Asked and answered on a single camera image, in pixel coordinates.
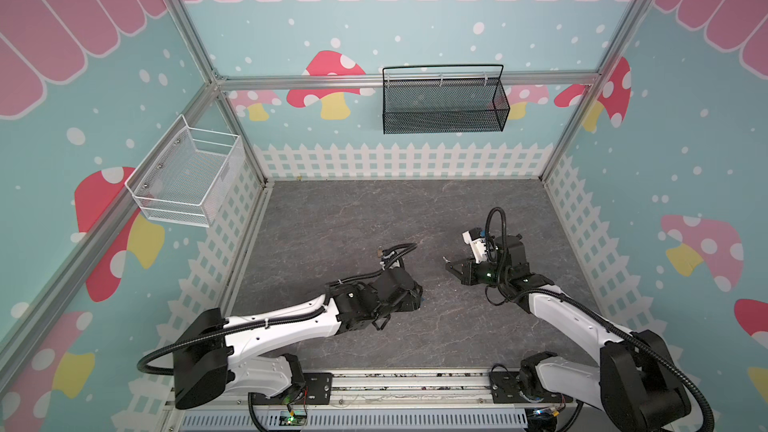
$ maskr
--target white wire basket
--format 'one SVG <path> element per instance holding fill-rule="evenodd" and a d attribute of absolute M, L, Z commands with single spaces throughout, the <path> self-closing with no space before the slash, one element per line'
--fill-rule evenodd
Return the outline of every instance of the white wire basket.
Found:
<path fill-rule="evenodd" d="M 166 137 L 170 138 L 160 140 L 125 186 L 149 220 L 210 227 L 243 167 L 243 140 L 189 127 L 184 116 Z"/>

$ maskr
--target gray marble floor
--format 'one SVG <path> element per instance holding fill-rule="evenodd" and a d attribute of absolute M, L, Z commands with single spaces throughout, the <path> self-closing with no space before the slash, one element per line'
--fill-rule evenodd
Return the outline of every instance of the gray marble floor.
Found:
<path fill-rule="evenodd" d="M 291 352 L 304 369 L 517 367 L 542 350 L 592 364 L 550 324 L 513 304 L 490 305 L 483 286 L 462 286 L 445 271 L 442 256 L 470 256 L 462 232 L 484 226 L 494 206 L 506 211 L 510 233 L 523 235 L 531 269 L 597 310 L 538 180 L 370 180 L 277 182 L 233 314 L 314 298 L 325 282 L 375 271 L 379 245 L 417 242 L 406 269 L 424 287 L 419 310 L 394 314 L 384 331 L 315 338 L 269 355 Z"/>

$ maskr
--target white polka dot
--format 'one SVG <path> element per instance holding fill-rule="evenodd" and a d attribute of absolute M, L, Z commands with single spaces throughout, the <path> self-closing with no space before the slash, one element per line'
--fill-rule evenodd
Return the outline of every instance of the white polka dot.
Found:
<path fill-rule="evenodd" d="M 80 314 L 80 317 L 78 317 L 78 320 L 74 322 L 74 326 L 77 327 L 79 331 L 84 331 L 91 325 L 92 320 L 94 320 L 94 315 L 91 312 L 83 312 Z"/>
<path fill-rule="evenodd" d="M 37 352 L 32 358 L 32 368 L 35 370 L 45 370 L 56 358 L 56 353 L 51 348 L 45 348 Z"/>
<path fill-rule="evenodd" d="M 669 235 L 670 237 L 672 237 L 678 242 L 683 241 L 683 234 L 681 234 L 680 231 L 677 230 L 676 228 L 673 228 L 672 230 L 668 231 L 667 235 Z"/>
<path fill-rule="evenodd" d="M 117 184 L 123 179 L 124 172 L 122 167 L 105 168 L 101 171 L 101 176 L 110 184 Z"/>
<path fill-rule="evenodd" d="M 67 129 L 67 140 L 76 146 L 82 146 L 85 144 L 85 134 L 77 127 L 70 127 Z"/>
<path fill-rule="evenodd" d="M 341 66 L 344 67 L 345 69 L 351 69 L 357 65 L 354 60 L 352 60 L 351 58 L 345 55 L 342 55 L 339 58 L 339 62 L 341 62 Z"/>
<path fill-rule="evenodd" d="M 605 87 L 603 87 L 603 97 L 607 99 L 612 93 L 614 93 L 614 83 L 609 81 L 605 84 Z"/>
<path fill-rule="evenodd" d="M 717 243 L 711 238 L 701 241 L 701 251 L 705 254 L 715 254 L 717 252 Z"/>
<path fill-rule="evenodd" d="M 730 280 L 722 275 L 715 277 L 715 285 L 717 285 L 717 288 L 723 292 L 728 292 L 730 290 Z"/>
<path fill-rule="evenodd" d="M 19 302 L 17 304 L 14 304 L 13 307 L 11 307 L 11 317 L 13 318 L 19 318 L 22 315 L 24 315 L 24 312 L 27 311 L 29 308 L 29 304 L 26 302 Z"/>
<path fill-rule="evenodd" d="M 701 223 L 701 219 L 698 217 L 683 216 L 683 223 L 688 227 L 696 227 Z"/>
<path fill-rule="evenodd" d="M 8 392 L 2 398 L 2 419 L 7 420 L 13 415 L 22 403 L 22 396 L 18 392 Z"/>
<path fill-rule="evenodd" d="M 123 271 L 125 270 L 125 256 L 128 252 L 121 250 L 117 254 L 112 256 L 112 260 L 109 262 L 109 271 L 117 278 L 123 277 Z"/>
<path fill-rule="evenodd" d="M 34 403 L 32 415 L 39 419 L 44 419 L 48 415 L 48 406 L 51 404 L 51 391 L 49 390 Z"/>
<path fill-rule="evenodd" d="M 731 245 L 730 256 L 735 260 L 744 260 L 744 246 L 740 243 Z"/>

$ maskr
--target black mounting plate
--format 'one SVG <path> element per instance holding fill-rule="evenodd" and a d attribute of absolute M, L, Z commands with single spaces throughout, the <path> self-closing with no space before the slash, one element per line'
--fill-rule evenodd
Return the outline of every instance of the black mounting plate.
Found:
<path fill-rule="evenodd" d="M 326 372 L 317 374 L 304 372 L 304 380 L 306 381 L 307 387 L 307 405 L 330 404 L 331 387 L 333 386 L 333 374 Z M 303 403 L 303 400 L 299 400 L 294 404 L 294 406 L 302 405 Z M 263 394 L 255 394 L 254 405 L 283 405 L 283 401 L 279 397 L 267 398 Z"/>
<path fill-rule="evenodd" d="M 494 404 L 530 404 L 531 407 L 536 407 L 536 403 L 527 401 L 520 394 L 520 386 L 518 385 L 518 373 L 507 372 L 506 370 L 494 371 L 490 375 L 491 381 L 491 395 L 493 396 Z M 544 398 L 544 402 L 552 403 L 559 402 L 561 400 L 560 394 L 550 394 L 551 397 Z M 565 403 L 573 402 L 573 399 L 565 395 Z"/>

